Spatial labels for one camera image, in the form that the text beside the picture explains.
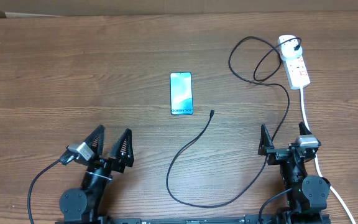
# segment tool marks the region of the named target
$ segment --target power strip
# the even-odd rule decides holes
[[[277,42],[282,42],[294,38],[294,35],[282,35],[278,38]],[[292,90],[299,90],[310,84],[308,71],[302,57],[302,47],[295,50],[298,45],[298,40],[294,39],[282,44],[279,48],[280,56],[284,63],[285,73],[287,74],[288,81]]]

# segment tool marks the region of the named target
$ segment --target smartphone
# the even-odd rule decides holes
[[[175,72],[170,75],[171,114],[193,114],[193,90],[190,72]]]

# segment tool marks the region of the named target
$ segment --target wood grain surface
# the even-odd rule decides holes
[[[280,88],[236,78],[227,59],[245,36],[275,43],[282,34],[303,39],[311,77],[306,109],[311,130],[323,143],[321,170],[358,222],[358,12],[302,12],[0,19],[0,223],[28,223],[32,179],[99,124],[106,127],[105,146],[126,128],[134,135],[134,167],[114,174],[103,202],[113,217],[257,213],[283,190],[278,166],[267,167],[234,203],[215,209],[176,203],[165,176],[173,156],[215,110],[204,136],[174,165],[172,192],[186,202],[210,205],[233,198],[254,178],[264,160],[257,155],[260,125],[272,133],[287,98]],[[244,43],[233,56],[234,69],[251,78],[268,50],[260,42]],[[276,66],[277,56],[269,56],[259,77]],[[177,71],[193,73],[192,116],[170,114],[169,74]],[[283,68],[268,82],[289,89]],[[291,107],[277,147],[298,135],[299,91],[289,91]],[[306,168],[316,174],[313,162]],[[59,165],[41,176],[32,195],[36,223],[63,218],[60,195],[79,187],[84,171],[78,164]],[[265,213],[284,205],[282,198]],[[324,213],[333,223],[350,223],[332,193]]]

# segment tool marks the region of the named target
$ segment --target white cable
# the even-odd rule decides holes
[[[305,102],[303,99],[303,88],[300,88],[300,93],[301,93],[301,110],[302,110],[302,117],[303,117],[303,122],[305,124],[305,126],[309,129],[309,124],[308,124],[308,120],[306,118],[306,111],[305,111]],[[323,177],[321,171],[320,171],[320,166],[318,164],[318,158],[317,158],[317,153],[316,153],[316,158],[314,159],[314,163],[316,164],[316,170],[317,170],[317,174],[320,177]],[[347,215],[349,216],[349,218],[351,219],[352,224],[356,224],[356,221],[354,220],[351,211],[349,211],[349,209],[347,208],[345,202],[342,200],[341,196],[339,196],[338,192],[336,192],[336,190],[334,189],[334,187],[331,185],[331,187],[329,188],[331,189],[331,191],[334,193],[334,195],[338,198],[339,202],[341,203],[342,207],[344,208],[344,210],[346,211]]]

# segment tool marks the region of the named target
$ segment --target wooden tabletop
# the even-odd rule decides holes
[[[322,142],[321,170],[358,222],[358,12],[205,14],[0,19],[0,223],[28,223],[32,179],[70,143],[99,124],[105,146],[133,131],[135,163],[114,181],[103,206],[116,218],[240,217],[255,214],[283,190],[278,166],[268,166],[232,204],[193,208],[173,201],[165,188],[177,151],[214,118],[204,136],[179,157],[171,190],[186,202],[211,205],[232,199],[260,170],[260,125],[271,133],[287,98],[280,88],[236,78],[227,59],[235,44],[254,35],[275,43],[282,34],[303,39],[311,78],[305,88],[308,121]],[[269,50],[248,41],[234,54],[241,75],[252,72]],[[272,54],[259,77],[277,66]],[[169,74],[191,71],[195,112],[170,114]],[[281,68],[271,80],[288,87],[289,114],[275,138],[293,142],[301,121],[299,91],[289,90]],[[306,165],[316,175],[313,161]],[[35,184],[36,223],[61,220],[61,194],[79,187],[85,167],[58,165]],[[285,206],[285,198],[265,213]],[[333,223],[350,223],[330,193]]]

